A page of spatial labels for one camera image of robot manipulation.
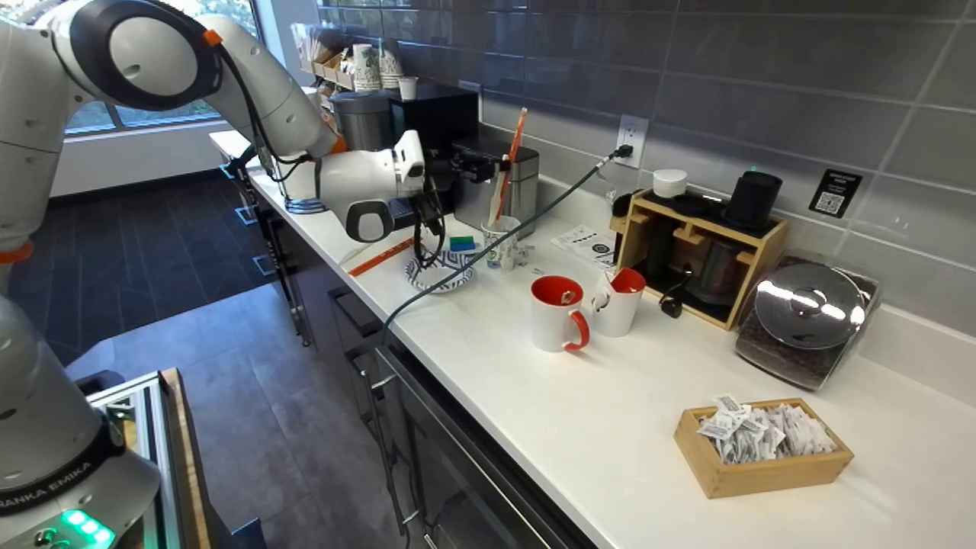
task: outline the green light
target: green light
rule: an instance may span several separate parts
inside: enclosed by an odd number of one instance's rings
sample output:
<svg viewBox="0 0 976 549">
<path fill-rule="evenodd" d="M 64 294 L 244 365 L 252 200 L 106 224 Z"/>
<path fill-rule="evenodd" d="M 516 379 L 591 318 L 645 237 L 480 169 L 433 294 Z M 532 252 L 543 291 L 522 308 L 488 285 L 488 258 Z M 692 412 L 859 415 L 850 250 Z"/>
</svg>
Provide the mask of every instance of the green light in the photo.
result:
<svg viewBox="0 0 976 549">
<path fill-rule="evenodd" d="M 82 523 L 88 523 L 86 512 L 64 512 L 64 517 L 68 517 L 68 524 L 82 524 Z"/>
<path fill-rule="evenodd" d="M 60 512 L 60 524 L 64 524 L 60 533 L 68 533 L 75 547 L 109 549 L 115 543 L 115 533 L 82 511 Z"/>
</svg>

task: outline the red mug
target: red mug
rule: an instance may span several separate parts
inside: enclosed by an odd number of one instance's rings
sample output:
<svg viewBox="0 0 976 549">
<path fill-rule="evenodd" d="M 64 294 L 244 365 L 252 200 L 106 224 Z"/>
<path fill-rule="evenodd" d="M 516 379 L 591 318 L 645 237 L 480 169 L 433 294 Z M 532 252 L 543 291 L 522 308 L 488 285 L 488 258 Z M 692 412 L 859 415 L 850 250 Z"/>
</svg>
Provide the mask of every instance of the red mug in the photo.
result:
<svg viewBox="0 0 976 549">
<path fill-rule="evenodd" d="M 581 352 L 588 345 L 582 287 L 573 278 L 546 276 L 532 285 L 532 342 L 543 352 Z"/>
</svg>

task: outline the electrical cord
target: electrical cord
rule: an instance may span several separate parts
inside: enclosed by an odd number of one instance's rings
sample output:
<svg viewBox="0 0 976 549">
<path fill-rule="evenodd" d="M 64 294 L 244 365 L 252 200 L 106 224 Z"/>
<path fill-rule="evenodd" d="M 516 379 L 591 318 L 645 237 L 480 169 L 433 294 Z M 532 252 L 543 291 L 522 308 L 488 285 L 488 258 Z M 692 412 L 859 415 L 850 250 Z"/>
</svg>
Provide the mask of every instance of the electrical cord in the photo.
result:
<svg viewBox="0 0 976 549">
<path fill-rule="evenodd" d="M 271 172 L 271 164 L 263 162 L 266 174 L 270 174 L 274 184 L 288 184 L 288 179 L 298 172 L 298 164 L 313 162 L 313 159 L 312 159 L 312 156 L 298 156 L 298 159 L 282 159 L 282 156 L 279 156 L 279 149 L 274 149 L 271 139 L 270 139 L 266 121 L 263 121 L 263 115 L 258 113 L 252 94 L 251 94 L 251 89 L 244 85 L 244 77 L 240 77 L 234 57 L 232 57 L 225 49 L 221 49 L 221 57 L 224 57 L 224 64 L 234 72 L 234 80 L 238 80 L 238 85 L 240 85 L 244 110 L 248 110 L 248 121 L 251 121 L 251 127 L 252 127 L 258 146 L 260 146 L 260 149 L 270 149 L 279 164 L 289 164 L 289 172 L 285 172 L 285 174 L 279 178 L 279 174 Z"/>
<path fill-rule="evenodd" d="M 392 318 L 384 320 L 384 339 L 392 339 L 392 327 L 394 320 L 415 303 L 420 303 L 423 297 L 437 294 L 443 285 L 462 278 L 463 272 L 471 272 L 480 258 L 485 258 L 495 248 L 500 248 L 503 241 L 516 237 L 526 227 L 540 224 L 548 212 L 554 212 L 564 198 L 570 198 L 582 184 L 588 184 L 607 162 L 613 159 L 628 159 L 636 149 L 633 146 L 615 146 L 607 159 L 601 159 L 594 169 L 588 169 L 570 188 L 564 188 L 560 198 L 552 198 L 548 205 L 543 205 L 534 218 L 528 218 L 526 224 L 519 224 L 516 228 L 503 232 L 499 241 L 491 241 L 485 250 L 472 252 L 466 263 L 462 263 L 452 276 L 440 278 L 437 285 L 423 287 L 420 294 L 415 294 L 413 299 L 400 303 Z"/>
</svg>

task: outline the wall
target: wall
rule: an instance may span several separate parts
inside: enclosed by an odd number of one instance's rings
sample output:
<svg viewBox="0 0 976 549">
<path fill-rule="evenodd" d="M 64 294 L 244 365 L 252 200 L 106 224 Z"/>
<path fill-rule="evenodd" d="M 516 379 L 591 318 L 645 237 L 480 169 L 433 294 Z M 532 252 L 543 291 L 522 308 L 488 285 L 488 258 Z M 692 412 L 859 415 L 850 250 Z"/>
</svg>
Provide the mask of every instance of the wall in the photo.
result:
<svg viewBox="0 0 976 549">
<path fill-rule="evenodd" d="M 859 270 L 882 299 L 976 337 L 972 0 L 325 0 L 400 41 L 407 71 L 482 85 L 488 124 L 532 106 L 528 146 L 573 184 L 623 113 L 653 118 L 645 172 L 729 194 L 783 178 L 789 248 Z M 846 220 L 809 212 L 824 169 L 864 174 Z"/>
<path fill-rule="evenodd" d="M 313 23 L 313 0 L 258 0 L 258 6 L 271 55 L 282 57 L 298 81 L 312 81 L 312 77 L 298 71 L 289 24 Z M 69 136 L 60 153 L 52 194 L 213 172 L 221 153 L 212 146 L 208 134 L 217 127 L 225 127 L 225 121 Z"/>
</svg>

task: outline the white mug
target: white mug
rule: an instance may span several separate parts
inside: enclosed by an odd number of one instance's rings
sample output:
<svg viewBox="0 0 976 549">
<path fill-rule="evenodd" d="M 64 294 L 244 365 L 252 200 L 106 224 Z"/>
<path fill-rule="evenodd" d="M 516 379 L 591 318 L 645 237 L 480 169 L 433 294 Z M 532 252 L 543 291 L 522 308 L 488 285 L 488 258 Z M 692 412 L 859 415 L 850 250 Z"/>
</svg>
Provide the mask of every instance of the white mug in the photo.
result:
<svg viewBox="0 0 976 549">
<path fill-rule="evenodd" d="M 601 337 L 626 337 L 636 327 L 640 299 L 645 299 L 645 276 L 636 270 L 621 270 L 610 281 L 605 281 L 601 294 L 591 299 L 591 327 Z"/>
<path fill-rule="evenodd" d="M 588 324 L 581 311 L 582 287 L 573 278 L 546 276 L 532 285 L 532 342 L 543 352 L 581 352 Z"/>
</svg>

